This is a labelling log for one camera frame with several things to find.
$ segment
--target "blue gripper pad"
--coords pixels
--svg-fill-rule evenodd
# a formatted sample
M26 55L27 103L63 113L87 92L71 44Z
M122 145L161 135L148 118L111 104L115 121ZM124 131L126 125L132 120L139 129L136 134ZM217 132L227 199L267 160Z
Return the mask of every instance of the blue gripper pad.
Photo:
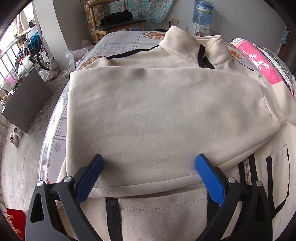
M214 173L212 165L203 154L199 154L196 157L195 168L205 184L212 200L222 206L225 200L224 186Z
M80 180L78 186L76 186L76 198L75 203L80 205L85 202L96 183L99 175L104 168L104 160L101 155L99 155L93 162L92 166L86 171L83 178Z

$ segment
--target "bicycle wheel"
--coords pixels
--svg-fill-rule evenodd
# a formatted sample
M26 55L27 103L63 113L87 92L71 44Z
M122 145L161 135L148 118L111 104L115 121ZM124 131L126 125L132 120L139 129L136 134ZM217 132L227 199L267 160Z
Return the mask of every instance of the bicycle wheel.
M37 61L38 61L41 68L43 68L45 70L49 70L50 61L48 58L48 54L47 54L43 45L41 45L40 51L37 54Z

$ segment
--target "metal screw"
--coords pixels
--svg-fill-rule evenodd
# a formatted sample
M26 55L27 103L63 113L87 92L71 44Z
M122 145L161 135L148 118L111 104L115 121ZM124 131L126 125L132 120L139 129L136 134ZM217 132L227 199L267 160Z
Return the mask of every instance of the metal screw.
M71 176L66 176L64 178L64 182L66 182L66 183L70 182L71 180L72 180L72 177Z
M262 186L262 182L260 182L260 181L256 181L256 185L257 185L258 187L261 187L261 186Z
M43 181L39 181L39 182L37 182L37 186L38 187L41 187L43 185Z
M227 180L228 180L230 183L235 183L235 182L236 182L236 180L235 180L234 177L229 177L229 178L227 178Z

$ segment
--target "wooden chair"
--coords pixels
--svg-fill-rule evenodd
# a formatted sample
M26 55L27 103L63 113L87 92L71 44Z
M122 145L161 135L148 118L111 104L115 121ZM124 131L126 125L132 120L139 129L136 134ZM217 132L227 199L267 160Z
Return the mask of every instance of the wooden chair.
M109 33L119 31L122 29L126 29L128 31L128 28L135 27L135 26L141 26L142 31L145 30L146 20L142 19L142 18L132 18L132 19L129 19L129 20L121 22L121 23L115 23L115 24L110 24L110 25L101 24L101 25L97 26L96 20L94 17L93 7L97 6L97 5L107 4L110 2L116 2L116 1L119 1L119 0L98 0L96 2L89 3L89 5L88 5L97 41L100 41L99 34L107 35ZM123 0L123 9L126 10L126 1L125 0Z

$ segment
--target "beige jacket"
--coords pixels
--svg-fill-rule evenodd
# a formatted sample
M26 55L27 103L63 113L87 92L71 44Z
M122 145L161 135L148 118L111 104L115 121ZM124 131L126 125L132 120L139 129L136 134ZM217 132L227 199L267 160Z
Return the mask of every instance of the beige jacket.
M201 44L215 69L199 67ZM221 36L193 38L174 26L158 47L119 57L71 73L58 179L96 153L104 157L92 198L81 204L100 237L110 240L105 197L119 197L123 240L196 240L207 217L207 191L194 168L200 153L238 181L238 164L245 160L248 176L254 154L267 196L273 179L275 209L284 202L273 218L278 236L296 210L295 193L287 197L288 186L296 188L296 103L284 82L271 85L238 63Z

